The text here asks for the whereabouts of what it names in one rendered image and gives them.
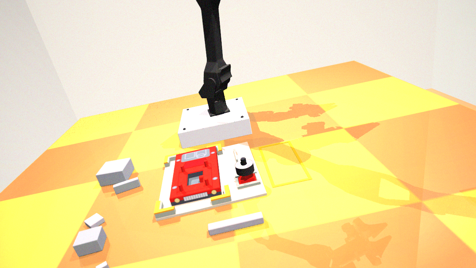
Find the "black wheel with grey hub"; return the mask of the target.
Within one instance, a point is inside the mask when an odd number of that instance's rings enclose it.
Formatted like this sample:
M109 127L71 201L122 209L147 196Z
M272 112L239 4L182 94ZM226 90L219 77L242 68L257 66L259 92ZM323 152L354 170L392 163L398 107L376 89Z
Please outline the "black wheel with grey hub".
M254 172L254 164L253 161L250 159L246 159L247 164L242 166L241 161L235 163L236 173L240 176L247 176L251 175Z

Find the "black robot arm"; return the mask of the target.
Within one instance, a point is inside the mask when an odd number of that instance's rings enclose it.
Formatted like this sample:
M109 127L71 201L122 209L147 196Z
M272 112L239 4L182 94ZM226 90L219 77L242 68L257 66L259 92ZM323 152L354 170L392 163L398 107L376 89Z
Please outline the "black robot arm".
M203 86L199 94L207 98L209 115L214 117L230 112L226 105L224 90L231 80L231 64L226 64L222 53L219 4L221 0L196 0L201 9L207 63L204 69Z

